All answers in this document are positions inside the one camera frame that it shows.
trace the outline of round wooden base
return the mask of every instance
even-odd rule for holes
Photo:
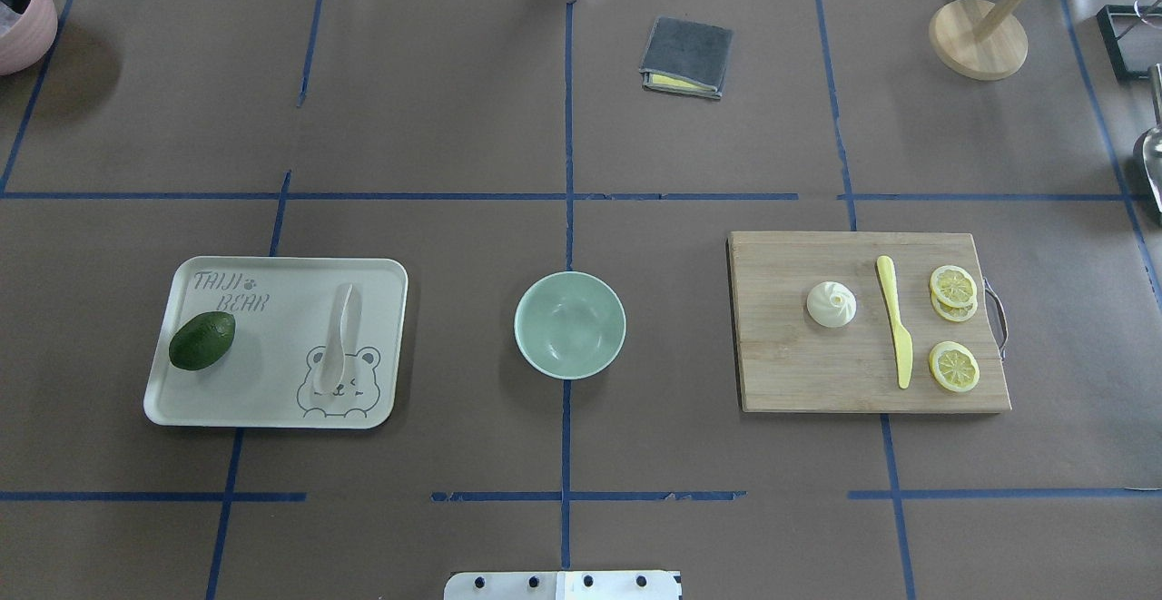
[[[1028,37],[1020,21],[1006,16],[991,35],[977,40],[973,27],[992,9],[991,1],[959,0],[938,9],[928,23],[928,38],[940,60],[976,80],[1000,80],[1017,73],[1028,55]]]

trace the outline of green avocado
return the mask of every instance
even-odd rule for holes
[[[221,359],[234,344],[234,316],[206,312],[189,320],[170,340],[170,362],[178,369],[201,371]]]

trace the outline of yellow knife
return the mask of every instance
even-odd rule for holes
[[[899,293],[896,291],[896,262],[881,255],[875,260],[876,273],[880,274],[880,286],[883,287],[883,300],[888,305],[888,320],[891,322],[891,342],[896,344],[896,376],[899,388],[906,390],[912,381],[912,335],[899,321]]]

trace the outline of bowl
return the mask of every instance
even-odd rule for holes
[[[12,27],[0,27],[0,76],[36,64],[56,36],[57,8],[52,0],[31,0]]]
[[[609,285],[588,273],[540,278],[516,306],[516,344],[533,369],[560,380],[600,372],[622,351],[625,308]]]

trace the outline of wooden stand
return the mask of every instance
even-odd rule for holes
[[[976,80],[1017,73],[1028,55],[1028,37],[1013,9],[1024,0],[957,0],[938,9],[928,38],[940,60]]]

